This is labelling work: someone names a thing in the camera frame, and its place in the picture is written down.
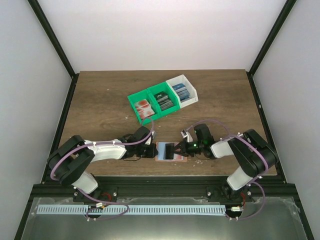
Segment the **pink leather card holder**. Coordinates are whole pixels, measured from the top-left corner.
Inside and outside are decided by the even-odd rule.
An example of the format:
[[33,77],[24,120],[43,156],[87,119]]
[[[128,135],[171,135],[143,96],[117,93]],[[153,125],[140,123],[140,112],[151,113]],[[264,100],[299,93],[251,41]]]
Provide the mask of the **pink leather card holder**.
[[157,147],[158,147],[158,156],[155,157],[155,161],[156,162],[187,162],[188,158],[185,157],[184,161],[174,161],[172,160],[168,160],[165,159],[165,145],[167,143],[171,143],[171,142],[157,142]]

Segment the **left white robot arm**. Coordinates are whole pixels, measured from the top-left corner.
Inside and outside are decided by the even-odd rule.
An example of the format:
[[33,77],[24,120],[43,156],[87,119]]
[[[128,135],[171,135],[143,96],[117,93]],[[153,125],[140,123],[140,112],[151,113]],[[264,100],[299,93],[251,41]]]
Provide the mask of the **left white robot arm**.
[[86,171],[90,163],[102,160],[152,159],[158,155],[153,143],[155,131],[144,126],[131,134],[110,141],[84,140],[72,136],[47,159],[50,177],[62,186],[73,186],[91,202],[97,202],[104,190],[93,174]]

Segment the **black credit card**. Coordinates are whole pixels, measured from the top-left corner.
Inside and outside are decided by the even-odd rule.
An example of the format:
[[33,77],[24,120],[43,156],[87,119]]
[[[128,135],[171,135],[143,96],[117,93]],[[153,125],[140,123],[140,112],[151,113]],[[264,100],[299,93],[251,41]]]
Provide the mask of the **black credit card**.
[[175,151],[175,144],[172,143],[166,143],[165,144],[165,150],[164,155],[166,160],[173,160],[174,159],[174,151]]

